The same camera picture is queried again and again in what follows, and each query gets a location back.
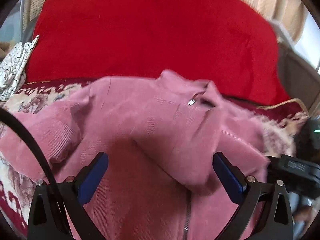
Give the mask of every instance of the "metal zipper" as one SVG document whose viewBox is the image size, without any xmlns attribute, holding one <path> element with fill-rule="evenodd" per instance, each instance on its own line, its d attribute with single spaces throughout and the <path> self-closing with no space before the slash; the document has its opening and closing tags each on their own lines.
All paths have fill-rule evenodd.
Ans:
<svg viewBox="0 0 320 240">
<path fill-rule="evenodd" d="M 187 213 L 186 213 L 186 222 L 184 223 L 184 228 L 183 228 L 182 240 L 187 240 L 188 238 L 190 217 L 191 217 L 191 191 L 187 189 Z"/>
</svg>

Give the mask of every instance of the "jacket sleeve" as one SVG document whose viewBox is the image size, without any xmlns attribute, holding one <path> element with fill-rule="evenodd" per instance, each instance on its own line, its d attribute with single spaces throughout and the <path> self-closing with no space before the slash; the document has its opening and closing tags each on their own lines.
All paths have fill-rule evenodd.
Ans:
<svg viewBox="0 0 320 240">
<path fill-rule="evenodd" d="M 62 162 L 82 139 L 85 122 L 82 112 L 90 107 L 90 86 L 71 95 L 66 101 L 56 101 L 37 114 L 15 113 L 40 146 L 50 168 Z M 44 178 L 36 158 L 26 144 L 9 128 L 0 137 L 0 151 L 10 165 L 33 181 Z"/>
</svg>

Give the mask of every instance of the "floral patterned blanket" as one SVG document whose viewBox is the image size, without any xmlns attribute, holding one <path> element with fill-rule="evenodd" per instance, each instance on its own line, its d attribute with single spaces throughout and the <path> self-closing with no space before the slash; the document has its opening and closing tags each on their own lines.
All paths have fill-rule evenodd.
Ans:
<svg viewBox="0 0 320 240">
<path fill-rule="evenodd" d="M 94 79 L 56 80 L 25 84 L 0 107 L 11 113 L 38 113 L 44 107 L 68 96 L 73 91 L 91 83 Z M 308 117 L 307 111 L 298 101 L 288 101 L 271 107 L 259 107 L 248 102 L 229 99 L 249 109 L 264 124 L 265 154 L 280 155 L 294 153 L 293 136 Z M 0 125 L 0 136 L 3 126 Z M 35 183 L 17 173 L 0 152 L 0 209 L 11 221 L 16 232 L 27 235 L 30 205 Z"/>
<path fill-rule="evenodd" d="M 23 85 L 0 107 L 11 113 L 38 113 L 42 108 L 64 98 L 71 92 L 91 83 L 94 79 L 56 80 Z M 14 231 L 27 235 L 27 223 L 35 183 L 17 173 L 0 152 L 0 208 L 14 226 Z"/>
</svg>

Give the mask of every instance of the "metal screw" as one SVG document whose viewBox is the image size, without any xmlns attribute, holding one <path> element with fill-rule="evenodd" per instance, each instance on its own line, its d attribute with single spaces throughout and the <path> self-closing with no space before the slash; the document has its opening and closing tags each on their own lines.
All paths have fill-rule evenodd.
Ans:
<svg viewBox="0 0 320 240">
<path fill-rule="evenodd" d="M 194 99 L 191 99 L 189 102 L 188 102 L 188 106 L 192 106 L 196 101 Z"/>
<path fill-rule="evenodd" d="M 36 182 L 37 186 L 41 186 L 43 184 L 43 179 L 40 179 Z"/>
<path fill-rule="evenodd" d="M 279 186 L 283 186 L 283 181 L 280 180 L 280 179 L 278 179 L 278 180 L 277 180 L 277 184 L 278 184 Z"/>
<path fill-rule="evenodd" d="M 255 179 L 255 177 L 254 176 L 248 176 L 247 177 L 247 181 L 249 181 L 249 182 L 255 182 L 256 181 L 256 179 Z"/>
<path fill-rule="evenodd" d="M 74 176 L 68 176 L 66 178 L 66 182 L 70 183 L 70 182 L 73 182 L 75 180 L 75 177 Z"/>
</svg>

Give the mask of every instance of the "red pillow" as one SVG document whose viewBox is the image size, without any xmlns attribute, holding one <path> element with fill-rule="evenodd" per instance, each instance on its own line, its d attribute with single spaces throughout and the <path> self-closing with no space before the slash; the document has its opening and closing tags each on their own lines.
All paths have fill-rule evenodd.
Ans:
<svg viewBox="0 0 320 240">
<path fill-rule="evenodd" d="M 46 0 L 27 82 L 172 69 L 265 105 L 288 99 L 276 36 L 240 0 Z"/>
</svg>

